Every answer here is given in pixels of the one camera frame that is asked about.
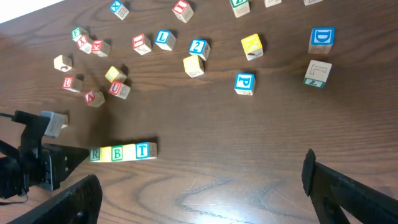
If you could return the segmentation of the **yellow O block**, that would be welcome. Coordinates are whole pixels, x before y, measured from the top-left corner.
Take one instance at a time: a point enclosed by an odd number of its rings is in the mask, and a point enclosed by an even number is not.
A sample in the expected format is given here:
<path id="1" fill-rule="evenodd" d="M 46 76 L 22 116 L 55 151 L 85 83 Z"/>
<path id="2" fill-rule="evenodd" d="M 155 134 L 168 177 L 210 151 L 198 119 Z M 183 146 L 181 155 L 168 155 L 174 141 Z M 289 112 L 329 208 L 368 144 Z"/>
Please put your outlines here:
<path id="1" fill-rule="evenodd" d="M 111 162 L 112 159 L 112 147 L 101 147 L 100 148 L 100 162 Z"/>
<path id="2" fill-rule="evenodd" d="M 135 161 L 135 160 L 136 160 L 136 145 L 135 144 L 124 145 L 122 161 Z"/>

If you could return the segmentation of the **green B block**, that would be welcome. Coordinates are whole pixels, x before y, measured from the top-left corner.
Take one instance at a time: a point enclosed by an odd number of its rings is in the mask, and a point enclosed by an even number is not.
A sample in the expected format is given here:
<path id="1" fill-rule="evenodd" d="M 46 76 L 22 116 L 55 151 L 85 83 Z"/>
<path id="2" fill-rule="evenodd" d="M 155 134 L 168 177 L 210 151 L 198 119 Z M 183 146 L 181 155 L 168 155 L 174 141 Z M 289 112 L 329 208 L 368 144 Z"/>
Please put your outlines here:
<path id="1" fill-rule="evenodd" d="M 121 161 L 123 159 L 123 145 L 113 146 L 111 148 L 111 161 Z"/>

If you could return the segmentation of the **green R block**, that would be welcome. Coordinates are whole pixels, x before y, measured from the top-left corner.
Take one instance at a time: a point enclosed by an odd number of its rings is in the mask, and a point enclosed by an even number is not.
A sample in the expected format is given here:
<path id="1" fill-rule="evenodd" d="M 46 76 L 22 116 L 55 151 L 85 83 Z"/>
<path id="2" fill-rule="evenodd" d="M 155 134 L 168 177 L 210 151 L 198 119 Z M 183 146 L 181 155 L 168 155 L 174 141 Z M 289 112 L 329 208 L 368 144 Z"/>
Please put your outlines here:
<path id="1" fill-rule="evenodd" d="M 90 150 L 90 162 L 99 162 L 101 160 L 101 148 L 97 147 Z"/>

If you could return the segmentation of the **blue T block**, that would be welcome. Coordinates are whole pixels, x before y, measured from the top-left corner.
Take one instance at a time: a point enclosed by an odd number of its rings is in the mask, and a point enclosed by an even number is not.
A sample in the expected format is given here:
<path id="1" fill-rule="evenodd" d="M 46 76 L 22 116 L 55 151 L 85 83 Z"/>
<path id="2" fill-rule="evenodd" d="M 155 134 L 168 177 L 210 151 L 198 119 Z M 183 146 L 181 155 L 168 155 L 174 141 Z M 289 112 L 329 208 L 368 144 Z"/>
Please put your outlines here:
<path id="1" fill-rule="evenodd" d="M 141 142 L 136 144 L 136 159 L 156 159 L 157 144 L 154 142 Z"/>

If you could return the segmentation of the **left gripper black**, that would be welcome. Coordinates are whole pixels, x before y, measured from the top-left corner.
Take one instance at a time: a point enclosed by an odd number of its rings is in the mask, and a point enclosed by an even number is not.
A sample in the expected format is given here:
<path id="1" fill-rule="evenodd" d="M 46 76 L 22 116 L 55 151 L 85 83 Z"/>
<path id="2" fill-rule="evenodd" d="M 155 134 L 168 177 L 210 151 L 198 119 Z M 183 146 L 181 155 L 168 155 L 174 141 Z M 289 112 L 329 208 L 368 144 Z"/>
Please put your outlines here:
<path id="1" fill-rule="evenodd" d="M 57 190 L 89 155 L 89 149 L 42 144 L 50 118 L 24 111 L 2 113 L 2 117 L 25 126 L 18 148 L 1 141 L 1 198 L 23 196 L 38 185 Z"/>

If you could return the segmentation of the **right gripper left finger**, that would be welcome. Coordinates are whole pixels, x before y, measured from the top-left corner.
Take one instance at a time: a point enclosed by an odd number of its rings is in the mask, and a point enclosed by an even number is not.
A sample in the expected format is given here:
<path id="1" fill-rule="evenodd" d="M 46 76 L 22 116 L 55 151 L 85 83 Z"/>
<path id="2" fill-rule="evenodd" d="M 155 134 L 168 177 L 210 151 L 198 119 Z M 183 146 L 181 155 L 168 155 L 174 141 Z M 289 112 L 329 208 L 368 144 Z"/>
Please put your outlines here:
<path id="1" fill-rule="evenodd" d="M 91 174 L 9 224 L 96 224 L 103 191 Z"/>

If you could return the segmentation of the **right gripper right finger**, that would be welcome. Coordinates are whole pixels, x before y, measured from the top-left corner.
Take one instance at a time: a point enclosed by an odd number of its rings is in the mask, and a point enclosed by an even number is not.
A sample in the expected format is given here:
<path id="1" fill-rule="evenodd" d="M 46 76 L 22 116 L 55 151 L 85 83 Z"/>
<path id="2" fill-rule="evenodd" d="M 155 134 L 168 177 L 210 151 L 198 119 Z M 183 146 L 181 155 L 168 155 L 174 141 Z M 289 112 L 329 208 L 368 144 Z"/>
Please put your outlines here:
<path id="1" fill-rule="evenodd" d="M 397 224 L 397 200 L 316 161 L 309 149 L 302 182 L 320 223 L 349 223 L 344 210 L 361 223 Z"/>

